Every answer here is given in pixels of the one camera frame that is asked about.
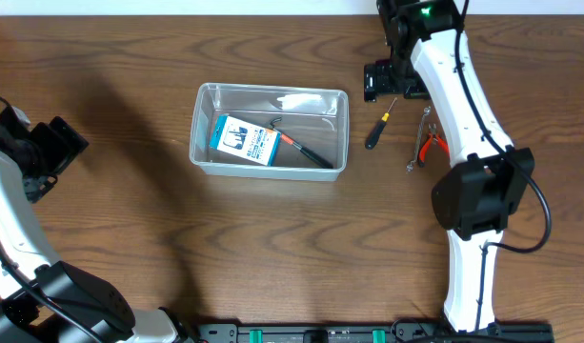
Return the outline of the black yellow screwdriver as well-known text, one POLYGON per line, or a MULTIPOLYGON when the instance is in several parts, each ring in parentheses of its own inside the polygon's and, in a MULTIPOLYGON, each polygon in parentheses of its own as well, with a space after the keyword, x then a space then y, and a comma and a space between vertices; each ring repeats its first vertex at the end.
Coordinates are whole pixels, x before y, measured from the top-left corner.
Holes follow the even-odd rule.
POLYGON ((392 103, 387 108, 387 110, 383 113, 381 118, 376 122, 373 129, 369 133, 369 135, 365 141, 365 144, 364 144, 364 147, 367 150, 372 150, 377 145, 377 143, 380 139, 380 136, 382 134, 382 131, 385 129, 385 127, 388 124, 392 109, 395 106, 395 104, 397 103, 397 100, 398 100, 398 98, 395 97, 394 100, 392 101, 392 103))

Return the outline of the red handled pliers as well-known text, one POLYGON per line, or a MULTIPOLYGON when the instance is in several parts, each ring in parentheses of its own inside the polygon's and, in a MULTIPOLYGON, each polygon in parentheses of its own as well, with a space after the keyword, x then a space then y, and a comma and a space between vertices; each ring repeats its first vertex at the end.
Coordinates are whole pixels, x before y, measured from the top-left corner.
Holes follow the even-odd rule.
POLYGON ((443 152, 447 155, 450 155, 450 150, 448 143, 444 139, 444 137, 439 133, 437 130, 437 126, 435 124, 428 125, 428 136, 427 140, 423 143, 423 145, 419 149, 417 162, 418 165, 423 168, 425 166, 425 159, 427 152, 431 147, 439 147, 443 152))

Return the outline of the silver double-ended wrench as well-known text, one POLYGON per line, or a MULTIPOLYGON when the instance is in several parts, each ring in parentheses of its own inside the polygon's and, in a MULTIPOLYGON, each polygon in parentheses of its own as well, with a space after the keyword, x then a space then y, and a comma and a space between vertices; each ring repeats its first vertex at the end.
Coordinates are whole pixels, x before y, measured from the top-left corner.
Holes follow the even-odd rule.
POLYGON ((418 129, 417 129, 417 134, 416 134, 416 139, 415 139, 415 144, 414 144, 414 149, 413 149, 413 158, 408 162, 408 164, 406 166, 406 172, 412 172, 414 165, 417 163, 418 155, 419 155, 419 151, 420 151, 420 147, 421 147, 424 124, 425 124, 426 118, 430 115, 430 113, 431 113, 430 106, 426 107, 423 110, 423 114, 421 116, 421 120, 419 122, 418 129))

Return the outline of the small hammer black red handle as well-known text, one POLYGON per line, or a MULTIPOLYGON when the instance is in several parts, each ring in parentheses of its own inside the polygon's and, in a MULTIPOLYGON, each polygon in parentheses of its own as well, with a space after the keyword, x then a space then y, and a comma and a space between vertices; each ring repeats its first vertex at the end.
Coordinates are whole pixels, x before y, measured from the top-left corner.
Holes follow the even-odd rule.
POLYGON ((271 120, 269 122, 269 128, 271 130, 277 132, 280 135, 280 139, 283 142, 285 142, 288 145, 291 145, 292 147, 299 150, 305 157, 307 157, 309 160, 311 160, 315 165, 319 166, 320 168, 322 168, 322 169, 332 169, 333 168, 333 164, 331 162, 329 162, 327 159, 325 159, 324 157, 322 157, 321 155, 319 155, 315 151, 301 145, 296 140, 294 140, 293 138, 289 137, 287 134, 285 134, 284 132, 279 130, 276 127, 276 124, 281 122, 281 121, 282 121, 281 117, 274 118, 273 120, 271 120))

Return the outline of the clear plastic storage container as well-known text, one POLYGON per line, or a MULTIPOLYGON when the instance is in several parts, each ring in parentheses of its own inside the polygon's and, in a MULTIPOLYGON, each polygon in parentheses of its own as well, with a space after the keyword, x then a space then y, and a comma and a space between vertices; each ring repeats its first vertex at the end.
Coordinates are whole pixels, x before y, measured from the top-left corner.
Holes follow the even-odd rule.
POLYGON ((349 123, 341 90, 205 83, 189 159, 211 175, 334 181, 347 165, 349 123))

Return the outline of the blue white cardboard box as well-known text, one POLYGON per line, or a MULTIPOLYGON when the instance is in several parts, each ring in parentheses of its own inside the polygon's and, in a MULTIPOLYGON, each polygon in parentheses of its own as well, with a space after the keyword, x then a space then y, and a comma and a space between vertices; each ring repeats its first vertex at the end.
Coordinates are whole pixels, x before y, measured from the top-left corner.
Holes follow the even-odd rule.
POLYGON ((279 143, 280 135, 277 132, 223 114, 215 122, 210 147, 262 166, 270 166, 279 143))

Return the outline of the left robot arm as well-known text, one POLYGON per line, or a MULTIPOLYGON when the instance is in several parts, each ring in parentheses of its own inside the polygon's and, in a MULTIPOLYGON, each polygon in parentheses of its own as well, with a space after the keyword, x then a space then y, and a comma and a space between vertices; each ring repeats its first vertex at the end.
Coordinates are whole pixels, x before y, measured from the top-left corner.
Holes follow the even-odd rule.
POLYGON ((196 342, 171 311, 131 308, 114 286, 64 262, 32 206, 88 141, 61 117, 0 112, 0 342, 196 342))

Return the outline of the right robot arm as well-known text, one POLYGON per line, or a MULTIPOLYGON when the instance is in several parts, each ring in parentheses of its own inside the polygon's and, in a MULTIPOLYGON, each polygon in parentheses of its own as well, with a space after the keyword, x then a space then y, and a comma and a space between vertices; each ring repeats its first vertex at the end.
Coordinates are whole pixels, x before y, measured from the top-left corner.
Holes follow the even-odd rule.
POLYGON ((455 1, 379 1, 389 58, 364 68, 364 99, 429 99, 450 170, 432 190, 446 231, 450 276, 443 313, 455 333, 492 326, 496 251, 527 187, 534 157, 501 128, 481 88, 455 1))

